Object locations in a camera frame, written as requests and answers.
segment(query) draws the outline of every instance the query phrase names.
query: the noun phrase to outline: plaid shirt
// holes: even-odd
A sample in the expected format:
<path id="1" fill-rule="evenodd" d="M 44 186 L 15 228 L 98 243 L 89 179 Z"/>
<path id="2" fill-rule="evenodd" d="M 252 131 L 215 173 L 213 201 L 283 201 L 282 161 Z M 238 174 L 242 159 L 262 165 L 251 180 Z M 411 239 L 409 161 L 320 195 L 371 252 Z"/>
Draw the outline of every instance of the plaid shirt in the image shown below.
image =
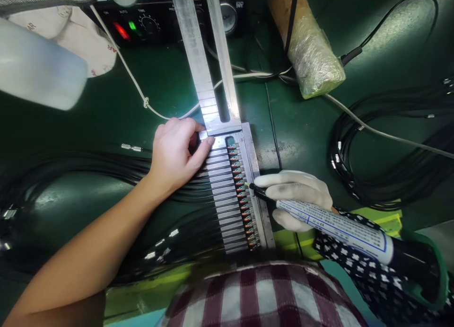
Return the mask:
<path id="1" fill-rule="evenodd" d="M 162 326 L 367 326 L 341 285 L 316 264 L 268 262 L 182 287 Z"/>

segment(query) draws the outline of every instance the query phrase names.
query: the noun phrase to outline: hand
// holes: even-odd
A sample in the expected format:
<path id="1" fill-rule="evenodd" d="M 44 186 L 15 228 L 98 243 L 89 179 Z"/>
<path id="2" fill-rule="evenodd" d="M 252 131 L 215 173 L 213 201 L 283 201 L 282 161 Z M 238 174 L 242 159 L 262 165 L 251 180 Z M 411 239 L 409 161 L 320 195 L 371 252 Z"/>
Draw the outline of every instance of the hand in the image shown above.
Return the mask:
<path id="1" fill-rule="evenodd" d="M 266 195 L 274 200 L 296 200 L 332 209 L 332 199 L 326 184 L 305 172 L 283 170 L 278 174 L 259 176 L 254 179 L 254 184 L 267 187 Z M 304 232 L 312 229 L 282 209 L 274 210 L 273 218 L 290 231 Z"/>
<path id="2" fill-rule="evenodd" d="M 214 137 L 208 137 L 198 147 L 194 155 L 189 146 L 195 146 L 197 132 L 205 128 L 194 119 L 172 118 L 159 125 L 153 141 L 153 160 L 147 177 L 158 180 L 159 188 L 170 195 L 200 169 L 211 150 Z"/>

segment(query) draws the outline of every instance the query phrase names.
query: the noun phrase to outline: white cable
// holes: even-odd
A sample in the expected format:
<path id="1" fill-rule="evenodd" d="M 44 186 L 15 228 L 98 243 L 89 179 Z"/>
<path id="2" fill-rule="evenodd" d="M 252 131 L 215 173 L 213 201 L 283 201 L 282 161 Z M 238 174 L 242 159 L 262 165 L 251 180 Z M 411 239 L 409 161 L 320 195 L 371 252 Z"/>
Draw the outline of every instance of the white cable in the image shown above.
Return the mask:
<path id="1" fill-rule="evenodd" d="M 169 117 L 166 117 L 166 116 L 163 116 L 161 115 L 160 113 L 158 113 L 152 106 L 150 106 L 149 104 L 149 98 L 146 97 L 143 92 L 142 92 L 142 89 L 140 89 L 140 86 L 139 84 L 137 83 L 135 77 L 133 76 L 131 70 L 129 69 L 128 65 L 126 64 L 126 61 L 124 60 L 123 58 L 123 55 L 122 53 L 120 52 L 120 48 L 117 46 L 117 44 L 115 43 L 114 41 L 114 38 L 112 37 L 112 35 L 110 34 L 110 31 L 109 29 L 107 29 L 107 27 L 105 26 L 104 24 L 104 21 L 101 19 L 101 17 L 99 16 L 97 10 L 95 9 L 95 7 L 93 5 L 90 6 L 90 9 L 93 11 L 93 13 L 95 14 L 95 17 L 97 18 L 97 20 L 99 21 L 99 23 L 101 24 L 101 26 L 103 27 L 105 33 L 107 34 L 107 36 L 109 37 L 109 39 L 111 40 L 112 42 L 112 45 L 113 47 L 117 50 L 117 53 L 118 53 L 118 56 L 120 57 L 121 61 L 123 62 L 123 65 L 126 69 L 126 71 L 128 72 L 129 76 L 131 77 L 131 80 L 132 82 L 134 83 L 134 85 L 136 86 L 136 89 L 137 91 L 139 92 L 140 94 L 140 97 L 142 98 L 143 100 L 143 106 L 144 108 L 148 108 L 150 109 L 154 114 L 156 114 L 157 116 L 163 118 L 164 120 L 170 120 L 171 118 Z M 283 71 L 282 73 L 280 73 L 280 75 L 283 75 L 287 72 L 289 72 L 290 70 L 292 69 L 292 67 L 288 68 L 286 71 Z M 263 76 L 270 76 L 272 75 L 272 73 L 263 73 L 263 72 L 258 72 L 258 73 L 249 73 L 249 74 L 239 74 L 239 75 L 234 75 L 233 78 L 234 79 L 243 79 L 243 78 L 253 78 L 253 77 L 263 77 Z M 220 86 L 220 84 L 222 83 L 222 80 L 219 81 L 215 86 L 214 86 L 214 89 L 216 89 L 217 87 Z M 187 112 L 185 115 L 183 116 L 180 116 L 178 119 L 184 119 L 188 116 L 190 116 L 192 113 L 194 113 L 197 108 L 199 108 L 200 104 L 199 102 L 197 102 L 197 104 L 189 111 Z"/>
<path id="2" fill-rule="evenodd" d="M 417 143 L 417 142 L 414 142 L 414 141 L 411 141 L 411 140 L 399 138 L 399 137 L 396 137 L 394 135 L 390 135 L 388 133 L 384 133 L 382 131 L 376 130 L 375 128 L 372 128 L 369 125 L 367 125 L 366 123 L 364 123 L 351 110 L 349 110 L 344 104 L 342 104 L 338 99 L 334 98 L 332 95 L 325 94 L 324 96 L 327 99 L 329 99 L 330 101 L 332 101 L 335 105 L 339 106 L 345 113 L 350 115 L 350 117 L 353 120 L 355 120 L 358 124 L 360 124 L 361 126 L 363 126 L 364 128 L 370 130 L 371 132 L 373 132 L 375 134 L 381 135 L 381 136 L 383 136 L 385 138 L 388 138 L 388 139 L 396 140 L 398 142 L 403 142 L 405 144 L 408 144 L 408 145 L 411 145 L 411 146 L 414 146 L 414 147 L 417 147 L 417 148 L 420 148 L 420 149 L 423 149 L 423 150 L 428 150 L 430 152 L 434 152 L 436 154 L 440 154 L 440 155 L 442 155 L 444 157 L 447 157 L 447 158 L 454 159 L 454 154 L 452 154 L 452 153 L 449 153 L 449 152 L 446 152 L 446 151 L 443 151 L 443 150 L 439 150 L 439 149 L 436 149 L 434 147 L 430 147 L 430 146 L 427 146 L 427 145 L 424 145 L 424 144 L 420 144 L 420 143 Z"/>
<path id="3" fill-rule="evenodd" d="M 114 41 L 114 38 L 113 38 L 112 35 L 110 34 L 109 29 L 107 29 L 107 27 L 105 26 L 104 21 L 103 21 L 103 20 L 101 19 L 101 17 L 99 16 L 99 14 L 98 14 L 97 10 L 95 9 L 95 7 L 94 7 L 93 5 L 91 5 L 91 6 L 90 6 L 90 9 L 93 11 L 93 13 L 95 14 L 95 17 L 97 18 L 97 20 L 99 21 L 99 23 L 100 23 L 101 26 L 103 27 L 105 33 L 107 34 L 107 36 L 109 37 L 110 41 L 112 42 L 113 47 L 117 50 L 118 56 L 120 57 L 121 61 L 123 62 L 123 65 L 124 65 L 126 71 L 128 72 L 129 76 L 131 77 L 132 82 L 133 82 L 134 85 L 136 86 L 136 89 L 137 89 L 137 91 L 139 92 L 140 97 L 141 97 L 142 100 L 143 100 L 143 106 L 144 106 L 144 108 L 150 109 L 154 114 L 156 114 L 157 116 L 163 118 L 164 120 L 170 120 L 171 118 L 168 118 L 168 117 L 166 117 L 166 116 L 161 115 L 161 114 L 158 113 L 152 106 L 150 106 L 150 104 L 148 103 L 148 102 L 149 102 L 149 98 L 146 97 L 146 96 L 143 94 L 142 89 L 140 89 L 140 86 L 139 86 L 139 84 L 137 83 L 137 81 L 136 81 L 134 75 L 132 74 L 131 70 L 129 69 L 128 64 L 127 64 L 126 61 L 124 60 L 123 55 L 122 55 L 122 53 L 120 52 L 119 47 L 117 46 L 117 44 L 116 44 L 115 41 Z M 188 116 L 191 115 L 197 108 L 198 108 L 198 105 L 195 106 L 193 109 L 191 109 L 191 110 L 190 110 L 188 113 L 186 113 L 185 115 L 179 117 L 179 119 L 184 119 L 184 118 L 188 117 Z"/>

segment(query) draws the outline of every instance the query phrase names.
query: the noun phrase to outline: lamp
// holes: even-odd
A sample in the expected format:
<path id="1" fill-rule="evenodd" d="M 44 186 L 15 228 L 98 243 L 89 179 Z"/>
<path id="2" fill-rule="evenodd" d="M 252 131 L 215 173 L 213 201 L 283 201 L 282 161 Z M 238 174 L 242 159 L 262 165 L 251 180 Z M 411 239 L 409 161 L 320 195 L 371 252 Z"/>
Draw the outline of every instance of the lamp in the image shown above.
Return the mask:
<path id="1" fill-rule="evenodd" d="M 0 16 L 96 0 L 0 0 Z M 130 6 L 136 0 L 114 0 Z M 0 90 L 45 106 L 69 110 L 87 82 L 85 60 L 55 42 L 0 18 Z"/>

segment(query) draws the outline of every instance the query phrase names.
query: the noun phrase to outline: control box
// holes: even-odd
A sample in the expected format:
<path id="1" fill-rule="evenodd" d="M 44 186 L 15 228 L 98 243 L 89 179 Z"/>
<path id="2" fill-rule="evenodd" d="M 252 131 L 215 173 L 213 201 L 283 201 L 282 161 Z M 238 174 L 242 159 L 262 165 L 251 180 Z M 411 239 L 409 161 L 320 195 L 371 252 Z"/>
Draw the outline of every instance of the control box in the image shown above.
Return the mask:
<path id="1" fill-rule="evenodd" d="M 194 0 L 202 37 L 212 36 L 206 0 Z M 220 0 L 224 30 L 228 36 L 244 32 L 247 0 Z M 113 0 L 94 4 L 99 16 L 120 47 L 178 43 L 181 33 L 172 0 L 138 0 L 124 8 Z M 87 14 L 94 18 L 91 10 Z"/>

